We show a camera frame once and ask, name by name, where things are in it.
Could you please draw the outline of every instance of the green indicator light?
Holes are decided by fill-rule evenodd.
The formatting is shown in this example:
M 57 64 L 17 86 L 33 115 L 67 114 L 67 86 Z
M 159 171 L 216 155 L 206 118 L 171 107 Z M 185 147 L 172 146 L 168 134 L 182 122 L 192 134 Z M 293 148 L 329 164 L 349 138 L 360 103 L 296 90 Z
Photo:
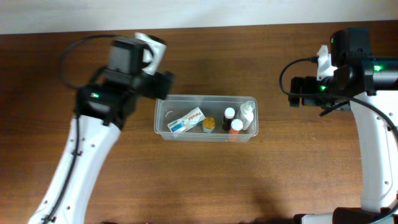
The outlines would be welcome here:
M 375 65 L 373 66 L 373 69 L 377 72 L 380 72 L 383 69 L 383 67 L 381 65 Z
M 96 94 L 96 93 L 92 93 L 92 94 L 91 94 L 91 97 L 92 97 L 92 98 L 99 98 L 100 96 L 99 96 L 98 94 Z

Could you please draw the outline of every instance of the plastic bin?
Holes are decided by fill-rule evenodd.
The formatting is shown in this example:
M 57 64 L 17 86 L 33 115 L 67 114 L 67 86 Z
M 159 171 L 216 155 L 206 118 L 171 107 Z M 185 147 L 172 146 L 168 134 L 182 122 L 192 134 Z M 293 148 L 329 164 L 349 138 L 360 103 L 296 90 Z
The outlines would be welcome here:
M 253 101 L 256 104 L 254 120 L 250 127 L 239 134 L 229 134 L 222 128 L 226 108 L 235 109 L 235 116 L 242 103 Z M 216 129 L 212 133 L 203 132 L 198 125 L 185 133 L 170 132 L 167 124 L 179 119 L 197 106 L 206 117 L 216 121 Z M 259 132 L 257 100 L 251 96 L 203 96 L 203 95 L 169 95 L 166 100 L 157 100 L 155 108 L 154 129 L 165 140 L 171 141 L 213 141 L 213 142 L 247 142 Z

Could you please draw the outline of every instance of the brown tabletop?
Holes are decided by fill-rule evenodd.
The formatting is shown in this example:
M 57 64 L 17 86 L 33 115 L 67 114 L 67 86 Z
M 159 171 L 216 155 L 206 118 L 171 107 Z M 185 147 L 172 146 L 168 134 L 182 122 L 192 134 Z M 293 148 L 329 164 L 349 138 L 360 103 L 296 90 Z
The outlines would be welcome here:
M 172 94 L 253 96 L 259 134 L 245 144 L 164 141 L 155 101 L 140 99 L 109 153 L 85 223 L 238 223 L 257 217 L 359 207 L 358 133 L 350 112 L 319 118 L 290 108 L 277 83 L 289 62 L 316 55 L 329 36 L 368 27 L 376 55 L 398 56 L 398 21 L 140 30 L 168 43 L 161 70 Z M 0 36 L 0 220 L 27 223 L 62 155 L 75 92 L 57 77 L 58 58 L 87 35 L 134 30 Z M 109 40 L 76 49 L 68 77 L 85 83 L 108 60 Z M 314 76 L 311 63 L 284 79 Z

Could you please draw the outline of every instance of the white cap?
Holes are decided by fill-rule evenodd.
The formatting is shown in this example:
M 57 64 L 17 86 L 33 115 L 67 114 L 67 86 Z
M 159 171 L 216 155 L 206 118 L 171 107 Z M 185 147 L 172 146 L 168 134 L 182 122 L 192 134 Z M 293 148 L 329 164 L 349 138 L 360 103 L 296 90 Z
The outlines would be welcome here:
M 240 119 L 235 119 L 231 123 L 231 128 L 235 131 L 240 131 L 243 128 L 243 121 Z
M 225 118 L 232 119 L 235 116 L 234 108 L 226 108 L 224 112 Z
M 254 104 L 253 101 L 247 101 L 247 102 L 245 102 L 245 104 L 243 106 L 243 111 L 242 112 L 244 114 L 252 113 L 255 107 L 256 107 L 256 105 Z

